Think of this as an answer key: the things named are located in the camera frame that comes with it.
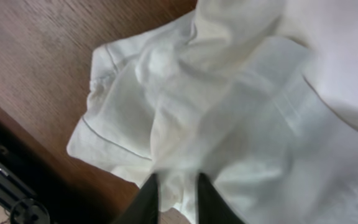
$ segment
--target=white cloth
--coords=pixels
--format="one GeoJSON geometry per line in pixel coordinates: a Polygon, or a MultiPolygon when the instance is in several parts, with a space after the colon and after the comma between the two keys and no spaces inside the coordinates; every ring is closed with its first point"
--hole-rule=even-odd
{"type": "Polygon", "coordinates": [[[358,131],[302,74],[357,129],[358,83],[326,74],[338,61],[326,60],[324,38],[310,40],[325,35],[310,5],[200,0],[174,22],[99,47],[69,155],[138,186],[158,172],[162,210],[192,223],[199,171],[251,224],[358,223],[358,131]],[[313,51],[267,37],[275,30],[313,51]],[[353,100],[338,94],[344,88],[353,100]]]}

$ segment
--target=crumpled fabric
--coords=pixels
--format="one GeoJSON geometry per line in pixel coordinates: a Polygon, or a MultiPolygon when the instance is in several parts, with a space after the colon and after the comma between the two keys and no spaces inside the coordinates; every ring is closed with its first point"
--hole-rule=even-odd
{"type": "Polygon", "coordinates": [[[100,46],[69,155],[139,187],[157,172],[161,210],[191,223],[199,172],[247,223],[358,223],[358,100],[338,95],[358,88],[325,74],[303,2],[199,0],[100,46]]]}

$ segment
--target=wooden table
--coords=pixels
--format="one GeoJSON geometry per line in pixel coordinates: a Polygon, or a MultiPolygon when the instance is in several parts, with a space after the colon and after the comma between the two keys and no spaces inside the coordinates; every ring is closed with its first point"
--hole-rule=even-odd
{"type": "Polygon", "coordinates": [[[137,187],[66,153],[86,111],[92,50],[166,24],[196,0],[0,0],[0,120],[107,218],[137,187]]]}

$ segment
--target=wood grain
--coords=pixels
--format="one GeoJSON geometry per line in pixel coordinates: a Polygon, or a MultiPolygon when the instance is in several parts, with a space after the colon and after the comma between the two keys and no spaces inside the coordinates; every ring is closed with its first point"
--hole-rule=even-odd
{"type": "Polygon", "coordinates": [[[6,112],[0,112],[0,119],[111,218],[125,210],[137,187],[70,158],[65,149],[86,110],[92,50],[166,24],[195,3],[0,0],[0,108],[6,112]]]}

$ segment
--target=fabric seam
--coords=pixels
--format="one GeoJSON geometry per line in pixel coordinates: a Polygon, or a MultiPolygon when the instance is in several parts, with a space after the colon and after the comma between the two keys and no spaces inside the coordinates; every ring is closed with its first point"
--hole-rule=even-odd
{"type": "Polygon", "coordinates": [[[117,68],[117,65],[114,63],[114,59],[112,58],[112,54],[111,54],[110,50],[107,48],[107,45],[108,45],[108,44],[105,44],[105,45],[104,45],[104,48],[106,49],[107,54],[108,54],[109,57],[110,57],[110,61],[111,61],[111,63],[112,63],[112,67],[113,67],[113,69],[114,69],[115,76],[117,76],[117,74],[118,74],[118,68],[117,68]]]}
{"type": "Polygon", "coordinates": [[[97,137],[101,138],[103,141],[106,141],[106,142],[111,143],[111,144],[113,144],[113,145],[115,145],[115,146],[117,146],[117,147],[120,147],[121,149],[123,149],[123,150],[125,150],[125,151],[127,151],[127,152],[129,152],[129,153],[131,153],[131,154],[133,154],[133,155],[135,155],[135,156],[139,156],[139,157],[142,158],[142,159],[147,159],[148,161],[151,161],[151,159],[149,159],[149,158],[147,158],[147,157],[144,157],[144,156],[138,155],[138,154],[136,154],[136,153],[134,153],[134,152],[131,152],[130,150],[128,150],[128,149],[126,149],[126,148],[124,148],[124,147],[118,145],[117,143],[106,139],[105,137],[103,137],[103,136],[101,136],[100,134],[98,134],[98,133],[88,124],[88,122],[86,122],[86,120],[85,120],[85,118],[84,118],[83,116],[81,117],[81,119],[84,121],[84,123],[85,123],[85,125],[88,127],[88,129],[89,129],[92,133],[94,133],[97,137]]]}

